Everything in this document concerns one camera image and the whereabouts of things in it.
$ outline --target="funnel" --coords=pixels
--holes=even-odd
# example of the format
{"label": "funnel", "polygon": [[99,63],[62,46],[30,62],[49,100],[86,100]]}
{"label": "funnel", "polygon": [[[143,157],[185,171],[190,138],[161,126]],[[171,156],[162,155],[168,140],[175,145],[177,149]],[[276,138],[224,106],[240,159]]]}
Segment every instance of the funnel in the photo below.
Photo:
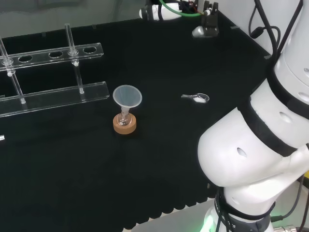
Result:
{"label": "funnel", "polygon": [[115,102],[120,105],[121,113],[113,119],[114,129],[119,134],[130,134],[136,129],[136,118],[129,110],[141,103],[140,91],[134,86],[119,86],[112,94]]}

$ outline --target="black cloth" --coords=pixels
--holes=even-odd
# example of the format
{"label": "black cloth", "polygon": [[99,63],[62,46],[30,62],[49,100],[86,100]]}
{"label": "black cloth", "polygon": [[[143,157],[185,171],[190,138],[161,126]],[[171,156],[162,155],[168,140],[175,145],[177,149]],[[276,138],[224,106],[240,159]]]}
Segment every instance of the black cloth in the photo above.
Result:
{"label": "black cloth", "polygon": [[[76,45],[102,43],[104,56],[81,60],[81,75],[84,84],[106,81],[111,96],[0,118],[0,231],[120,232],[214,197],[198,140],[262,81],[266,60],[222,15],[217,38],[193,39],[199,25],[200,18],[137,19],[72,29]],[[64,30],[4,43],[9,54],[67,46]],[[24,93],[76,85],[70,63],[16,74]],[[127,136],[112,127],[120,112],[112,93],[123,84],[143,95]],[[195,93],[209,103],[181,99]],[[3,72],[0,95],[14,95]]]}

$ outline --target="cable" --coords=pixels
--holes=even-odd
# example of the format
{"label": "cable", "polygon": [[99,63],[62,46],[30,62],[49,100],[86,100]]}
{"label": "cable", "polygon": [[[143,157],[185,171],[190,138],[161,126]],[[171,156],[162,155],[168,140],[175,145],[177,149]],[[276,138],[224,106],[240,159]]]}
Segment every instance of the cable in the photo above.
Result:
{"label": "cable", "polygon": [[298,201],[299,201],[299,197],[300,197],[300,193],[301,193],[301,189],[302,189],[302,186],[303,186],[303,182],[304,182],[304,179],[305,179],[305,175],[302,175],[300,177],[300,181],[299,181],[299,187],[298,187],[298,192],[297,192],[297,196],[296,196],[296,200],[294,202],[294,205],[293,207],[291,208],[291,210],[284,216],[273,216],[270,218],[270,221],[271,222],[275,222],[275,221],[281,221],[285,218],[287,218],[288,216],[290,216],[292,214],[292,212],[295,210],[297,204],[298,204]]}
{"label": "cable", "polygon": [[163,21],[163,17],[162,17],[162,5],[161,4],[159,4],[158,16],[159,16],[159,20],[162,22]]}
{"label": "cable", "polygon": [[253,17],[255,15],[255,12],[256,12],[256,5],[254,6],[254,10],[252,12],[252,15],[250,17],[250,20],[249,20],[249,35],[251,37],[252,33],[251,33],[251,24],[252,24],[252,20],[253,20]]}
{"label": "cable", "polygon": [[270,41],[271,41],[271,45],[272,45],[272,65],[275,64],[275,62],[277,61],[277,46],[276,46],[276,38],[275,38],[275,35],[274,35],[274,32],[272,31],[271,27],[270,27],[270,24],[269,24],[269,21],[266,17],[266,14],[263,10],[263,6],[261,4],[261,1],[260,0],[254,0],[255,2],[255,5],[256,5],[256,8],[262,18],[262,21],[266,27],[266,30],[269,34],[269,37],[270,37]]}
{"label": "cable", "polygon": [[271,26],[272,29],[275,29],[277,31],[277,42],[276,45],[279,47],[280,39],[281,39],[281,31],[277,26]]}
{"label": "cable", "polygon": [[281,55],[281,52],[282,52],[282,50],[283,50],[283,47],[284,47],[284,45],[285,45],[285,43],[286,43],[286,41],[287,41],[287,39],[288,39],[288,37],[289,37],[289,35],[290,35],[290,33],[291,33],[291,30],[292,30],[292,28],[293,28],[293,25],[295,24],[295,21],[297,20],[297,17],[298,17],[298,15],[299,15],[299,13],[300,13],[300,11],[301,11],[303,5],[304,5],[303,0],[300,0],[300,1],[299,1],[299,4],[298,4],[298,6],[297,6],[297,8],[296,8],[296,10],[295,10],[295,12],[294,12],[294,15],[293,15],[293,17],[292,17],[292,19],[291,19],[291,21],[290,21],[290,23],[289,23],[289,25],[288,25],[286,31],[285,31],[285,34],[284,34],[284,36],[283,36],[283,38],[282,38],[282,41],[281,41],[281,44],[279,45],[279,48],[278,48],[278,58],[277,58],[277,59],[279,59],[279,57],[280,57],[280,55]]}
{"label": "cable", "polygon": [[[254,10],[252,12],[252,15],[250,17],[250,20],[249,20],[249,35],[251,38],[253,39],[256,39],[257,37],[259,37],[261,34],[263,34],[264,30],[266,29],[266,27],[257,27],[254,31],[251,31],[251,25],[252,25],[252,20],[253,20],[253,17],[255,15],[255,12],[256,12],[256,6],[254,7]],[[280,39],[281,39],[281,31],[280,29],[277,27],[277,26],[271,26],[272,29],[275,29],[277,30],[277,42],[276,42],[276,45],[277,47],[279,46],[279,43],[280,43]]]}
{"label": "cable", "polygon": [[172,11],[173,13],[177,14],[177,15],[181,15],[181,16],[184,16],[184,17],[197,17],[197,16],[201,16],[201,14],[199,13],[196,13],[196,14],[185,14],[185,13],[181,13],[181,12],[178,12],[178,11],[175,11],[174,9],[170,8],[169,6],[167,6],[165,4],[165,2],[163,2],[163,0],[159,0],[160,3],[165,6],[166,9]]}

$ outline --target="green light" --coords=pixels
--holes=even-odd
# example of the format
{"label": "green light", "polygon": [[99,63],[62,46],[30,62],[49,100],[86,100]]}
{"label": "green light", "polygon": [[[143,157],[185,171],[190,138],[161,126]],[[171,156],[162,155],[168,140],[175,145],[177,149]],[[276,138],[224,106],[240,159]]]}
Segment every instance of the green light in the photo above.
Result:
{"label": "green light", "polygon": [[213,218],[211,215],[207,217],[207,219],[204,222],[203,228],[200,232],[211,232],[213,227]]}

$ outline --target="clear acrylic shelf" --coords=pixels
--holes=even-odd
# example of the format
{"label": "clear acrylic shelf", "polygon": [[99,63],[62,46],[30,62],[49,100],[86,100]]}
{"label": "clear acrylic shelf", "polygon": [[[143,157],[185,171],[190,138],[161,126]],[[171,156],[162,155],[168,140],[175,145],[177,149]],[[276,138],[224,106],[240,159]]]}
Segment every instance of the clear acrylic shelf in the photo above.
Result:
{"label": "clear acrylic shelf", "polygon": [[[105,82],[83,85],[79,60],[103,55],[100,43],[74,45],[69,24],[65,24],[69,47],[8,55],[0,37],[0,71],[11,78],[17,96],[0,98],[0,117],[39,111],[65,105],[96,101],[109,97]],[[69,61],[74,69],[77,86],[23,94],[16,69]]]}
{"label": "clear acrylic shelf", "polygon": [[[61,47],[42,51],[12,54],[8,55],[8,57],[12,61],[11,68],[20,69],[75,59],[81,60],[101,57],[103,55],[103,49],[100,43],[78,45],[75,46],[75,49],[77,50],[77,55],[75,56],[70,55],[70,47]],[[3,57],[0,57],[0,71],[7,70],[7,67],[4,65],[4,60],[5,59]]]}
{"label": "clear acrylic shelf", "polygon": [[78,86],[24,94],[25,104],[20,103],[18,96],[2,98],[0,99],[0,117],[92,102],[109,97],[106,82],[83,85],[83,88],[84,94],[80,94]]}

